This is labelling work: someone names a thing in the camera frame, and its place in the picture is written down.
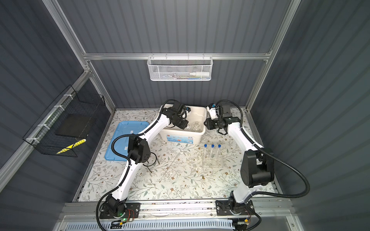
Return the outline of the clear glass flask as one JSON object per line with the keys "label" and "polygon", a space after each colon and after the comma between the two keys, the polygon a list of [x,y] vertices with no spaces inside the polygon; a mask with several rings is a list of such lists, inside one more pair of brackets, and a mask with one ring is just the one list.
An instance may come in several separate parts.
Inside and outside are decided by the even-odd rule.
{"label": "clear glass flask", "polygon": [[202,132],[202,126],[197,121],[193,124],[193,127],[192,128],[193,128],[193,131],[194,132]]}

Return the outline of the white plastic storage bin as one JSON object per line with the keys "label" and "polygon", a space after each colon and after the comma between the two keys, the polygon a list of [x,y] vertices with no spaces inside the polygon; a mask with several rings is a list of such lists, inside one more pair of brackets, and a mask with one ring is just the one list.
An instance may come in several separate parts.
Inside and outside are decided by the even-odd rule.
{"label": "white plastic storage bin", "polygon": [[167,126],[160,132],[164,141],[185,144],[200,144],[201,138],[206,131],[204,122],[207,118],[207,110],[204,107],[189,106],[191,111],[187,113],[188,125],[184,130],[174,126]]}

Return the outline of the blue capped test tube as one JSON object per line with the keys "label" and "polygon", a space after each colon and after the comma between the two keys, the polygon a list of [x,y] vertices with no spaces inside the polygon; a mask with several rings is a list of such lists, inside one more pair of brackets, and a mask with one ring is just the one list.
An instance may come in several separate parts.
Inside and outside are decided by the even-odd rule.
{"label": "blue capped test tube", "polygon": [[217,164],[219,165],[219,166],[221,166],[222,165],[222,161],[221,161],[221,147],[222,147],[222,145],[221,144],[219,144],[218,145],[218,149],[217,149],[217,155],[216,155],[216,160],[217,160]]}
{"label": "blue capped test tube", "polygon": [[209,155],[209,162],[210,164],[212,163],[213,161],[213,151],[214,151],[214,144],[211,145],[211,149],[210,149],[210,155]]}
{"label": "blue capped test tube", "polygon": [[204,148],[203,148],[203,157],[202,157],[202,164],[205,166],[206,165],[206,158],[207,158],[207,149],[208,145],[207,144],[204,144]]}

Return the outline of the thin wire test tube brush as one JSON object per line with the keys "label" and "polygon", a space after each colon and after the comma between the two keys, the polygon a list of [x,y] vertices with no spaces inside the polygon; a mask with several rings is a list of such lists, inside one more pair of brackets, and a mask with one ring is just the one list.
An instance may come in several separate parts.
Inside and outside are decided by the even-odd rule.
{"label": "thin wire test tube brush", "polygon": [[171,175],[172,173],[172,168],[174,167],[174,165],[178,162],[178,159],[180,158],[181,156],[181,153],[177,154],[177,156],[173,159],[173,161],[171,162],[171,164],[168,166],[168,169],[166,171],[166,173],[168,175]]}

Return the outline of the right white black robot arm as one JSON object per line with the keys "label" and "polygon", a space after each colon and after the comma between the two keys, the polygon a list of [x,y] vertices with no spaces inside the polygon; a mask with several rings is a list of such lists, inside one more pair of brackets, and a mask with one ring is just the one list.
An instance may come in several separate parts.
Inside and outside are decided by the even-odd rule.
{"label": "right white black robot arm", "polygon": [[[251,212],[250,199],[255,195],[268,195],[281,198],[300,198],[310,191],[308,179],[295,167],[275,157],[268,149],[259,144],[243,127],[243,117],[233,116],[230,107],[222,102],[207,106],[209,117],[204,125],[208,130],[224,130],[243,152],[240,167],[241,183],[230,193],[227,200],[217,200],[216,209],[219,216],[240,215]],[[262,186],[275,178],[275,162],[294,172],[304,183],[304,190],[295,194],[270,193],[260,191]]]}

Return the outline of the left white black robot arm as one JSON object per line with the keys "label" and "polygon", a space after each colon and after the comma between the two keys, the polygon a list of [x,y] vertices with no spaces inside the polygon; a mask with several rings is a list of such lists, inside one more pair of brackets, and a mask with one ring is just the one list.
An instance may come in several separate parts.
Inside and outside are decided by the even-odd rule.
{"label": "left white black robot arm", "polygon": [[[165,103],[173,102],[171,107],[162,105],[158,117],[149,124],[145,130],[139,134],[124,134],[117,137],[111,145],[112,152],[124,159],[126,159],[126,166],[124,173],[119,179],[117,186],[105,193],[98,201],[96,206],[96,219],[99,220],[99,212],[101,208],[109,212],[110,216],[114,218],[122,218],[126,212],[125,206],[128,198],[130,186],[132,185],[137,172],[143,164],[150,158],[151,151],[149,148],[153,139],[167,126],[174,125],[182,130],[188,126],[188,114],[191,109],[188,106],[180,103],[177,100],[167,100]],[[115,144],[121,138],[129,138],[128,155],[120,154]]]}

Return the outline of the white bottle in basket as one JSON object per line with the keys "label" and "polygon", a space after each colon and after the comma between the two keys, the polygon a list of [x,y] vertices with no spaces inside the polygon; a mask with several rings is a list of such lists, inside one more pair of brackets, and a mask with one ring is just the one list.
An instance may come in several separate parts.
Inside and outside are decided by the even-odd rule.
{"label": "white bottle in basket", "polygon": [[189,73],[189,75],[197,77],[197,78],[201,78],[201,79],[209,78],[211,76],[210,72],[192,72],[192,73]]}

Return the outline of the blue plastic lid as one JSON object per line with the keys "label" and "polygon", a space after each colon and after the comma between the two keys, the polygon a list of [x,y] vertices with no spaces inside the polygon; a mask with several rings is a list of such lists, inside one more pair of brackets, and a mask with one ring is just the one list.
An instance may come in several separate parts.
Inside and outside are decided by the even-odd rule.
{"label": "blue plastic lid", "polygon": [[[106,151],[105,160],[125,162],[126,161],[125,158],[119,157],[119,156],[117,156],[116,154],[113,153],[113,151],[111,149],[113,141],[121,135],[139,134],[141,131],[145,130],[146,127],[148,127],[148,126],[149,126],[149,123],[145,122],[145,121],[122,121],[122,122],[120,122],[118,124],[114,134],[113,134],[111,142],[110,142],[110,144],[108,146],[108,149]],[[119,139],[115,143],[115,150],[118,153],[120,153],[124,156],[127,156],[128,155],[128,143],[129,143],[129,138],[128,137]]]}

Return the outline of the black pad in basket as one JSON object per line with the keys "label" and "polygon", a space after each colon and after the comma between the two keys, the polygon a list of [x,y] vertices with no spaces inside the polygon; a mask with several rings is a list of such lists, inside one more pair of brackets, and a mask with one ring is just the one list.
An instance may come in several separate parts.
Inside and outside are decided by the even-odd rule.
{"label": "black pad in basket", "polygon": [[96,119],[90,116],[68,114],[55,135],[85,139],[95,122]]}

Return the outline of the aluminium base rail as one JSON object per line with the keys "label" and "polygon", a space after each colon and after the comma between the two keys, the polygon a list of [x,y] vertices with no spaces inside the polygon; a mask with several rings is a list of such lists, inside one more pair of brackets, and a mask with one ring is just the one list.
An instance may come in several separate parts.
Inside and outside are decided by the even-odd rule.
{"label": "aluminium base rail", "polygon": [[[197,219],[197,218],[242,218],[252,213],[223,212],[214,199],[152,200],[138,201],[140,209],[135,212],[137,220],[153,219]],[[252,199],[253,209],[261,217],[295,216],[296,210],[291,200],[274,197]],[[66,203],[58,221],[96,221],[96,202]]]}

